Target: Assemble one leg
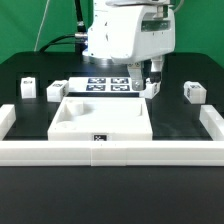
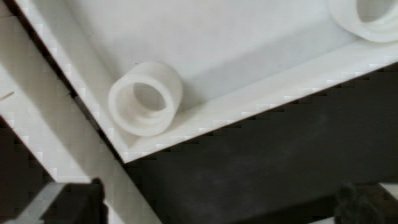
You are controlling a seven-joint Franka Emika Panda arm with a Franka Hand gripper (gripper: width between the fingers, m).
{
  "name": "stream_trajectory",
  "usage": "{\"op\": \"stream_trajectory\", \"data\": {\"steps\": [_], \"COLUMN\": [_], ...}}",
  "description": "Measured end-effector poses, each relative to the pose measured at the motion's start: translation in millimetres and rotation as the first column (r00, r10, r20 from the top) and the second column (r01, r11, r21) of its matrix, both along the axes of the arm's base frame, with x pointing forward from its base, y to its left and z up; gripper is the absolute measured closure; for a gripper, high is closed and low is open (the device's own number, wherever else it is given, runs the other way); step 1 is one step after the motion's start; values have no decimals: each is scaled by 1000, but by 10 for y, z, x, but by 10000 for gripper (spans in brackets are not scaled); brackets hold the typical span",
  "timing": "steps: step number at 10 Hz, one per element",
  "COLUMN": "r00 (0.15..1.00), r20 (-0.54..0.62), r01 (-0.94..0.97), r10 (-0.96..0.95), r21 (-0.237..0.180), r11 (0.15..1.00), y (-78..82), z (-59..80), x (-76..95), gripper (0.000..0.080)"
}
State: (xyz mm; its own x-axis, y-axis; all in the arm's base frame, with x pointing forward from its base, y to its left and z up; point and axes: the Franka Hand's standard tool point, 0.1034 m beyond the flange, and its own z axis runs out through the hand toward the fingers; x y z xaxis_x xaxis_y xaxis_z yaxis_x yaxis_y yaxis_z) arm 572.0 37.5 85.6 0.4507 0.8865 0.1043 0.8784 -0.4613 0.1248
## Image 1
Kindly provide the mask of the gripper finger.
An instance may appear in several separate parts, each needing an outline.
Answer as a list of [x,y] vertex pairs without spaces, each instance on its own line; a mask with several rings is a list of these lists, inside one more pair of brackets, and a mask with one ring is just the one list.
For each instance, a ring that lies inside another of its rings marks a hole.
[[129,76],[132,81],[133,90],[143,89],[143,76],[142,76],[142,64],[134,63],[127,66]]
[[163,56],[158,56],[151,59],[150,81],[152,83],[159,83],[161,81],[163,65]]

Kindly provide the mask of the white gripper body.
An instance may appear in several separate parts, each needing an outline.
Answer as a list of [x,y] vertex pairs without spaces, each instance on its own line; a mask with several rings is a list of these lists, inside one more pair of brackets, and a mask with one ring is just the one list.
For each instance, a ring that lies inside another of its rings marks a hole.
[[132,64],[165,55],[175,47],[175,0],[106,0],[109,54]]

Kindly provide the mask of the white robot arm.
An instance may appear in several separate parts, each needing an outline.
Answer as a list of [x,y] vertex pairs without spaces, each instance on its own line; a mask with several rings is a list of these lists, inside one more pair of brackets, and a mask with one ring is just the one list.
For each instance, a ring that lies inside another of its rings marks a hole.
[[83,57],[122,64],[140,91],[162,79],[164,56],[175,48],[175,0],[94,0]]

